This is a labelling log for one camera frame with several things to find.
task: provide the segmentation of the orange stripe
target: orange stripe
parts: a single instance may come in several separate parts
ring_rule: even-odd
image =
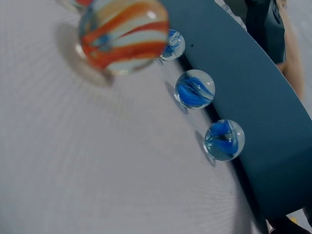
[[[110,21],[108,21],[106,24],[99,27],[97,30],[85,35],[82,38],[82,41],[93,42],[100,36],[107,34],[121,24],[132,20],[135,17],[146,16],[146,12],[153,11],[152,6],[153,5],[149,4],[148,2],[138,2],[131,5],[127,7],[124,11],[119,13],[117,16],[112,18]]]
[[[124,37],[125,35],[134,33],[134,32],[138,32],[138,31],[143,31],[143,30],[157,30],[157,31],[161,31],[164,33],[168,33],[168,22],[154,22],[154,23],[148,23],[145,24],[143,26],[137,27],[123,35],[121,35],[120,37]]]
[[[92,2],[92,0],[75,0],[75,1],[83,6],[88,6]]]
[[[109,64],[116,61],[127,61],[132,59],[143,58],[155,58],[158,57],[164,50],[166,43],[154,41],[154,42],[142,42],[128,46],[122,46],[114,48],[109,53],[102,51],[94,51],[96,58],[90,56],[90,46],[83,45],[82,49],[89,61],[96,67],[105,69]]]

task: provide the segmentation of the clear glass marble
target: clear glass marble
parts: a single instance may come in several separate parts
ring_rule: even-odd
[[[213,123],[207,131],[203,143],[204,150],[215,160],[229,161],[236,158],[245,145],[243,129],[228,119]]]
[[[215,97],[215,83],[201,70],[189,70],[182,74],[175,85],[176,99],[189,109],[208,106]]]
[[[159,58],[163,61],[173,61],[183,55],[184,50],[184,37],[178,31],[169,29],[168,44]]]
[[[167,45],[168,13],[157,0],[93,0],[79,23],[86,60],[126,75],[158,58]]]

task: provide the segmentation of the marble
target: marble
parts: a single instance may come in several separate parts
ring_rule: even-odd
[[[175,85],[176,98],[182,106],[201,109],[208,106],[215,97],[215,83],[201,70],[189,70],[182,74]]]
[[[160,56],[168,25],[157,0],[94,0],[81,17],[79,39],[90,65],[126,75]]]
[[[183,55],[185,51],[184,37],[176,30],[169,29],[168,44],[160,55],[163,61],[173,61]]]
[[[229,161],[242,152],[245,145],[245,133],[234,121],[222,119],[213,123],[204,139],[205,151],[220,161]]]

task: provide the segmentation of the skin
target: skin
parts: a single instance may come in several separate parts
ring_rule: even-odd
[[[277,5],[279,13],[285,26],[285,44],[286,44],[286,61],[277,64],[279,70],[283,73],[286,80],[297,93],[300,100],[304,97],[304,72],[299,54],[299,48],[295,33],[290,24],[289,18],[283,6],[285,0],[278,0]]]

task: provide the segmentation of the blue swirl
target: blue swirl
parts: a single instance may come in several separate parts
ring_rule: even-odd
[[[185,75],[177,84],[177,93],[179,99],[188,108],[198,108],[204,105],[209,105],[214,95],[206,88],[200,79]]]
[[[180,45],[180,42],[179,42],[180,35],[181,34],[175,30],[169,30],[169,42],[164,52],[162,53],[162,56],[164,58],[171,57],[172,54],[175,52],[175,50],[178,48],[178,46]]]
[[[206,144],[213,145],[228,155],[234,155],[238,151],[238,139],[227,120],[223,123],[214,123],[210,127]]]

